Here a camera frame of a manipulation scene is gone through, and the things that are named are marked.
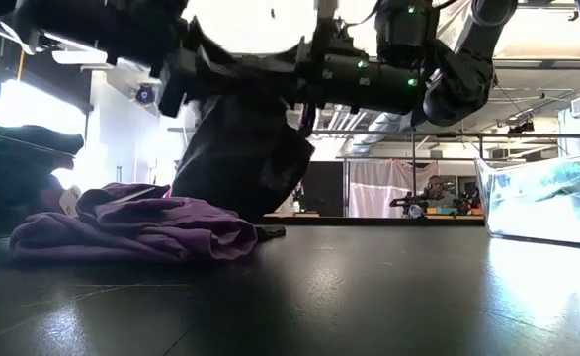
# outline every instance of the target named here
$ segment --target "black pants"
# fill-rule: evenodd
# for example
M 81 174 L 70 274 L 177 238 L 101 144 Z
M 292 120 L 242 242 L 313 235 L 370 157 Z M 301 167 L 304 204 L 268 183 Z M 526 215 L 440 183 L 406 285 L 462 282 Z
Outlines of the black pants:
M 287 124 L 286 105 L 260 94 L 200 103 L 202 120 L 172 195 L 203 199 L 254 222 L 273 212 L 304 175 L 314 148 Z

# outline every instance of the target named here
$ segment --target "black cloth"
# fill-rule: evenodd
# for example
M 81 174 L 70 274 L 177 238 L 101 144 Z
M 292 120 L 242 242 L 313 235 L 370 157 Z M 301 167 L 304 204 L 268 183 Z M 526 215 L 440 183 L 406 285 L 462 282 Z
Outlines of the black cloth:
M 80 134 L 58 133 L 35 125 L 24 125 L 15 128 L 0 126 L 0 136 L 72 155 L 78 153 L 85 144 L 83 136 Z M 8 144 L 8 141 L 0 142 L 0 145 Z
M 253 91 L 208 98 L 199 107 L 202 120 L 180 161 L 172 196 L 206 200 L 249 222 L 273 212 L 314 151 L 288 126 L 287 105 Z
M 275 238 L 285 237 L 288 233 L 284 226 L 256 226 L 257 230 L 257 242 L 264 243 Z
M 73 167 L 73 155 L 83 146 L 81 135 L 23 126 L 0 126 L 0 232 L 29 214 L 45 211 L 44 191 L 62 190 L 51 173 Z

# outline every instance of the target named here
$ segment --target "desk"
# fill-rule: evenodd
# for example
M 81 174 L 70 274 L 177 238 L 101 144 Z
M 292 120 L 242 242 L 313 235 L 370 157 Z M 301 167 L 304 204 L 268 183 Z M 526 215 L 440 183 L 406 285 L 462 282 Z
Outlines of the desk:
M 316 212 L 304 212 L 304 213 L 270 213 L 265 214 L 266 218 L 320 218 L 320 214 Z
M 442 215 L 442 214 L 428 214 L 426 215 L 427 219 L 456 219 L 456 220 L 485 220 L 484 216 L 458 216 L 458 215 Z
M 0 240 L 0 356 L 580 356 L 578 277 L 580 249 L 483 227 L 290 226 L 214 268 L 19 265 Z

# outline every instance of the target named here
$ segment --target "purple towel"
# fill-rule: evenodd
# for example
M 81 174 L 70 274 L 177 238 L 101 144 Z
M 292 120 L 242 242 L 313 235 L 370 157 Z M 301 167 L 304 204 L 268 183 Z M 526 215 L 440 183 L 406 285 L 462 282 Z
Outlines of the purple towel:
M 87 191 L 77 203 L 78 219 L 59 213 L 30 216 L 13 231 L 11 250 L 20 259 L 181 263 L 233 260 L 254 248 L 252 224 L 202 200 L 161 198 L 168 186 L 109 204 L 150 187 L 110 184 Z

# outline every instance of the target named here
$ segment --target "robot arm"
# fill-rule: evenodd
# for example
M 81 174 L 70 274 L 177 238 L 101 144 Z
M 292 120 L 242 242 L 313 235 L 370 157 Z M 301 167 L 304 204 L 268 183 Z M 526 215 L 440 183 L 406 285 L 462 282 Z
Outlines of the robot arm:
M 322 0 L 312 42 L 266 63 L 234 58 L 206 38 L 196 21 L 181 19 L 187 0 L 0 0 L 0 34 L 29 54 L 66 43 L 104 51 L 109 64 L 122 58 L 150 68 L 151 76 L 162 79 L 159 108 L 168 116 L 177 114 L 183 100 L 255 83 L 289 104 L 306 104 L 303 135 L 311 133 L 316 108 L 326 102 L 352 111 L 412 113 L 415 123 L 449 126 L 487 102 L 494 48 L 518 2 L 471 1 L 473 20 L 453 52 L 435 38 L 439 10 L 432 0 L 378 0 L 378 61 L 353 48 L 333 18 L 336 2 Z M 429 82 L 437 69 L 439 77 Z
M 472 0 L 464 40 L 456 53 L 442 42 L 433 41 L 441 74 L 426 92 L 417 124 L 427 119 L 448 127 L 487 103 L 495 79 L 494 50 L 517 7 L 517 0 Z

